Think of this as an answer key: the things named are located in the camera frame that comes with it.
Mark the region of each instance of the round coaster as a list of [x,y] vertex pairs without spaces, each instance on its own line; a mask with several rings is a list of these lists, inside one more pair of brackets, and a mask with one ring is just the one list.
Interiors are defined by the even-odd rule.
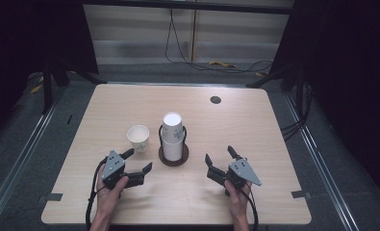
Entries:
[[183,156],[181,157],[181,159],[178,161],[172,162],[172,161],[169,161],[168,159],[165,158],[163,148],[160,146],[160,148],[159,148],[160,161],[162,161],[163,164],[165,164],[166,166],[169,166],[169,167],[178,167],[178,166],[182,165],[183,163],[185,163],[187,161],[187,159],[189,158],[189,154],[190,154],[189,148],[187,147],[187,145],[185,143],[184,143],[183,149],[184,149],[183,150]]

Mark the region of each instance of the white wall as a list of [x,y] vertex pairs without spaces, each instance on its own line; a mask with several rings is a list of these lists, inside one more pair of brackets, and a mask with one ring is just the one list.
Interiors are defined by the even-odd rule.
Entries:
[[[292,0],[202,2],[292,6]],[[168,9],[85,5],[85,13],[98,64],[167,63]],[[173,20],[183,55],[188,60],[253,63],[274,58],[288,16],[173,10]],[[173,31],[169,39],[168,57],[182,60]]]

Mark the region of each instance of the white paper cup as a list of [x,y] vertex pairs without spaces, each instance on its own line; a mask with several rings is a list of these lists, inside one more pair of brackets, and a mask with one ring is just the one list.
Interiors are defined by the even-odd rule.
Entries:
[[164,116],[162,134],[168,143],[177,143],[183,139],[183,119],[178,113],[167,113]]
[[163,140],[163,152],[165,155],[165,158],[169,161],[175,162],[180,160],[183,157],[183,138],[176,143],[170,143]]
[[127,139],[132,143],[135,152],[144,153],[148,148],[150,131],[143,125],[136,125],[127,132]]

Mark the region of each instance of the metal frame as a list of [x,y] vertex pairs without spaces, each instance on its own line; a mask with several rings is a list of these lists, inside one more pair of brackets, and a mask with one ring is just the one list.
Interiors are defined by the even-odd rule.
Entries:
[[214,11],[214,12],[291,14],[291,11],[292,11],[292,8],[283,8],[283,7],[200,3],[200,2],[187,2],[187,1],[82,0],[82,1],[76,1],[76,2],[82,3],[82,4],[88,4],[88,5],[101,5],[101,6],[167,8],[167,9],[202,10],[202,11]]
[[6,206],[8,200],[10,199],[10,196],[12,195],[13,190],[22,175],[22,172],[28,165],[28,162],[31,160],[31,157],[34,154],[34,150],[36,149],[39,140],[43,135],[43,132],[48,126],[52,115],[55,113],[58,102],[61,100],[63,93],[64,88],[61,88],[58,92],[58,97],[53,102],[52,106],[39,119],[39,122],[33,131],[33,134],[28,139],[20,155],[16,159],[13,168],[10,170],[10,173],[7,175],[2,185],[0,186],[0,215],[3,212],[3,209]]
[[[289,93],[286,94],[286,101],[288,102],[289,108],[291,109],[291,114],[294,120],[296,122],[299,121],[300,116],[298,115],[298,112],[296,110],[296,104]],[[307,148],[309,149],[309,152],[317,167],[318,173],[322,179],[322,182],[324,183],[325,189],[330,195],[330,198],[333,201],[334,206],[336,207],[337,213],[339,214],[340,219],[342,220],[342,224],[345,227],[345,230],[360,230],[357,226],[357,223],[355,222],[354,217],[351,214],[351,210],[349,209],[344,198],[342,197],[342,194],[339,188],[337,187],[337,184],[334,181],[334,178],[331,175],[330,170],[328,170],[328,167],[325,164],[324,159],[322,159],[321,153],[319,152],[315,140],[313,139],[307,125],[303,125],[301,127],[300,132],[304,142],[306,142]]]

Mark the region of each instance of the wire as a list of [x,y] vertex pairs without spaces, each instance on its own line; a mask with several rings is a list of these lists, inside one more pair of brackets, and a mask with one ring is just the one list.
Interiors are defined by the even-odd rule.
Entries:
[[102,187],[100,190],[96,191],[96,194],[98,194],[101,190],[105,189],[106,186]]
[[91,227],[91,222],[90,222],[90,212],[91,212],[91,207],[93,205],[93,202],[94,202],[94,198],[96,197],[97,193],[99,193],[99,191],[103,190],[103,187],[102,189],[98,190],[97,192],[94,191],[94,188],[96,186],[96,177],[97,177],[97,173],[99,172],[99,169],[100,167],[106,163],[106,161],[108,160],[108,157],[105,157],[105,159],[103,159],[99,165],[97,166],[96,168],[96,171],[94,172],[94,175],[93,175],[93,181],[92,181],[92,184],[91,184],[91,191],[90,191],[90,198],[88,199],[88,207],[87,207],[87,212],[85,214],[85,222],[86,222],[86,225],[87,225],[87,230],[89,231],[90,230],[90,227]]
[[252,207],[252,211],[253,211],[253,217],[255,219],[254,223],[253,223],[253,231],[256,231],[258,230],[258,226],[259,226],[259,216],[258,216],[258,211],[256,210],[256,204],[255,204],[255,198],[253,197],[253,192],[252,190],[250,189],[249,187],[249,190],[250,190],[250,194],[252,195],[252,199],[250,199],[250,197],[246,194],[246,192],[244,192],[243,190],[240,190],[240,192],[244,195],[244,197],[249,201],[249,204],[250,206]]
[[[247,68],[246,70],[241,70],[241,69],[216,69],[216,68],[206,67],[206,66],[203,66],[200,64],[190,63],[186,60],[186,58],[184,57],[183,52],[181,50],[181,45],[180,45],[180,41],[178,39],[177,30],[175,29],[175,23],[174,23],[174,18],[172,15],[172,9],[169,9],[169,14],[170,14],[170,21],[169,21],[168,35],[167,35],[166,45],[165,45],[165,58],[173,64],[187,64],[188,66],[190,66],[194,69],[197,69],[197,70],[214,70],[214,71],[218,71],[218,72],[222,72],[222,73],[231,73],[231,74],[263,71],[263,70],[271,67],[271,65],[273,64],[273,61],[257,61],[254,64],[252,64],[249,68]],[[180,51],[180,55],[181,55],[181,58],[183,59],[183,62],[174,62],[168,57],[168,45],[169,45],[169,39],[170,39],[170,35],[171,35],[171,27],[174,31],[175,40],[177,42],[178,50]],[[269,63],[269,64],[263,68],[260,68],[260,69],[252,69],[256,64],[261,64],[261,63]]]
[[294,136],[294,134],[296,134],[303,127],[303,125],[306,123],[307,118],[309,116],[311,104],[313,101],[313,91],[312,91],[312,88],[309,86],[309,84],[307,84],[307,82],[305,83],[305,88],[306,88],[306,91],[305,91],[306,111],[304,115],[298,121],[296,121],[295,123],[289,126],[281,128],[282,131],[289,130],[283,133],[283,137],[285,141],[288,141],[292,136]]

